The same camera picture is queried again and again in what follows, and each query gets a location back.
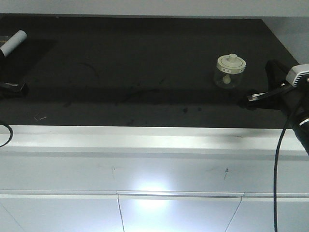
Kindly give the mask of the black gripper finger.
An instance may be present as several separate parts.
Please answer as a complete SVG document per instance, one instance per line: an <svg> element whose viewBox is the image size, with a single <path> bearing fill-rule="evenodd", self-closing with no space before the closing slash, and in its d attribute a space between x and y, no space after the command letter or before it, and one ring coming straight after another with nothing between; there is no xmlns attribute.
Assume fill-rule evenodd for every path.
<svg viewBox="0 0 309 232"><path fill-rule="evenodd" d="M29 88L26 83L14 84L14 83L0 83L0 98L22 98L27 96Z"/></svg>
<svg viewBox="0 0 309 232"><path fill-rule="evenodd" d="M296 88L290 84L283 84L277 88L271 89L268 92L254 93L249 90L238 102L237 105L242 109L270 109L286 111L284 96Z"/></svg>
<svg viewBox="0 0 309 232"><path fill-rule="evenodd" d="M269 60L265 65L265 71L267 74L268 90L275 90L278 88L291 88L299 90L297 87L293 87L287 80L286 77L289 72L292 73L292 80L295 79L298 73L298 65L286 66L278 60Z"/></svg>

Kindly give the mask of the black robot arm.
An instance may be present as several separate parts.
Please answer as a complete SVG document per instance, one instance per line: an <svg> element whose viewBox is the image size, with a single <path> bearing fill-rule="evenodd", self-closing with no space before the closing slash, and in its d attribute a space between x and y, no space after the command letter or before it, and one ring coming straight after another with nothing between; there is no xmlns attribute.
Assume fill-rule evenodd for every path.
<svg viewBox="0 0 309 232"><path fill-rule="evenodd" d="M265 66L268 91L249 91L239 106L248 110L280 110L306 152L309 151L309 65L287 67L277 60Z"/></svg>

